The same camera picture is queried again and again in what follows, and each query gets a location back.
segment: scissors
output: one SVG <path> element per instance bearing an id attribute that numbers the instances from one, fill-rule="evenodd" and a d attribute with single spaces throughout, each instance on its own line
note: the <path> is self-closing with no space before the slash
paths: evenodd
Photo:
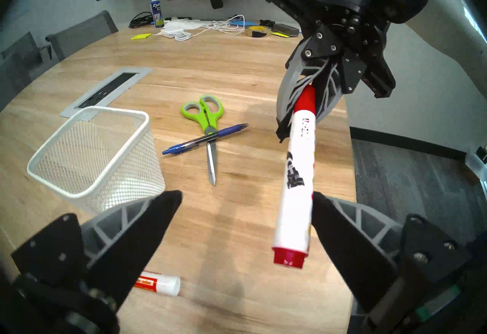
<path id="1" fill-rule="evenodd" d="M 213 102 L 218 106 L 216 112 L 211 112 L 206 102 Z M 189 109 L 198 109 L 197 114 L 188 112 Z M 188 119 L 198 122 L 205 135 L 217 132 L 216 122 L 223 115 L 223 105 L 217 97 L 213 95 L 204 95 L 200 102 L 187 102 L 181 108 L 181 113 Z M 208 162 L 208 180 L 214 186 L 216 185 L 216 140 L 206 144 L 206 160 Z"/>

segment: gray office chair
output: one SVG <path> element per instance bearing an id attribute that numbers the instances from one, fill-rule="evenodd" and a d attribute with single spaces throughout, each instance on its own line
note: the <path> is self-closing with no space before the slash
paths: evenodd
<path id="1" fill-rule="evenodd" d="M 47 49 L 50 62 L 42 59 L 42 55 L 40 53 L 42 49 Z M 3 60 L 13 53 L 18 54 L 19 62 L 23 68 L 27 70 L 31 80 L 35 80 L 53 66 L 51 45 L 49 44 L 47 46 L 38 47 L 34 41 L 34 38 L 32 37 L 31 32 L 28 32 L 9 48 L 0 53 L 2 54 Z"/>
<path id="2" fill-rule="evenodd" d="M 69 29 L 50 34 L 46 40 L 53 45 L 59 61 L 76 51 L 118 31 L 110 14 L 104 10 Z"/>
<path id="3" fill-rule="evenodd" d="M 19 54 L 7 56 L 0 64 L 0 111 L 31 82 Z"/>

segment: white cable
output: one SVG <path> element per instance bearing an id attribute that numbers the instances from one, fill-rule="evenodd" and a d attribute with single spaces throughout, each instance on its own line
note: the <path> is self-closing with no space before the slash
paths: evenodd
<path id="1" fill-rule="evenodd" d="M 238 17 L 242 17 L 242 20 L 244 22 L 244 25 L 242 28 L 240 28 L 238 25 L 232 25 L 231 24 L 231 21 L 235 18 L 238 18 Z M 218 31 L 221 31 L 222 33 L 225 33 L 225 34 L 238 35 L 242 31 L 245 30 L 245 17 L 242 14 L 239 14 L 239 15 L 234 16 L 234 17 L 227 19 L 225 21 L 213 21 L 211 24 L 204 25 L 202 27 L 204 27 L 205 29 L 203 31 L 200 31 L 199 33 L 192 34 L 192 33 L 186 32 L 186 31 L 182 31 L 180 33 L 177 33 L 176 36 L 174 37 L 174 39 L 176 39 L 178 41 L 188 40 L 189 38 L 200 35 L 201 33 L 204 33 L 206 30 L 209 30 L 209 29 L 218 30 Z"/>

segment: table top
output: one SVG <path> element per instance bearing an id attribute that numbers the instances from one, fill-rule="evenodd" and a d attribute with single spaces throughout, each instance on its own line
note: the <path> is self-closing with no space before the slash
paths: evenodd
<path id="1" fill-rule="evenodd" d="M 273 264 L 287 141 L 275 135 L 276 97 L 285 61 L 299 38 L 249 38 L 207 31 L 184 42 L 125 29 L 52 67 L 0 113 L 2 254 L 49 222 L 74 212 L 27 175 L 35 151 L 66 118 L 69 104 L 122 67 L 151 67 L 146 77 L 113 101 L 145 111 L 166 190 L 183 202 L 146 269 L 181 277 L 177 297 L 133 289 L 118 317 L 121 332 L 344 333 L 351 293 L 313 228 L 302 270 Z M 217 185 L 208 182 L 205 147 L 162 156 L 169 146 L 201 135 L 180 108 L 203 94 L 225 109 L 219 128 L 250 126 L 217 143 Z M 316 129 L 314 190 L 356 201 L 347 112 L 341 100 Z"/>

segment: white mesh pen holder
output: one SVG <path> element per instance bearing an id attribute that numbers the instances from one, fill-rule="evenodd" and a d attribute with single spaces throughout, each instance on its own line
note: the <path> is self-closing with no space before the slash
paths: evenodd
<path id="1" fill-rule="evenodd" d="M 39 148 L 27 173 L 94 214 L 165 189 L 149 116 L 142 111 L 80 110 Z"/>

